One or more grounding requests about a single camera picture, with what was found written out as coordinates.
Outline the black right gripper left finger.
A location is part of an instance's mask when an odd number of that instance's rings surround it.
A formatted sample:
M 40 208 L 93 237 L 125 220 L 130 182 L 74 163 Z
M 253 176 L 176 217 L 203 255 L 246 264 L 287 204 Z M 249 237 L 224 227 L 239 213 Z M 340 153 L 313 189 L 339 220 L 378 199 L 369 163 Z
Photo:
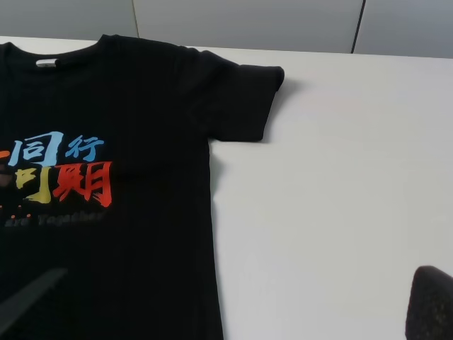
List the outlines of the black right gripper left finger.
M 11 328 L 48 290 L 67 275 L 65 268 L 53 268 L 32 280 L 1 303 L 1 328 Z

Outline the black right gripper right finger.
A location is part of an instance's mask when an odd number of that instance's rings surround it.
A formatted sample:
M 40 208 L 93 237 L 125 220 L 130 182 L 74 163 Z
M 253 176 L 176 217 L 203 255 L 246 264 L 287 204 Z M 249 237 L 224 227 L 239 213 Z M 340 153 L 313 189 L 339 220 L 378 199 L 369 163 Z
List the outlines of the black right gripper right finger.
M 405 335 L 410 340 L 452 340 L 452 277 L 434 266 L 414 273 Z

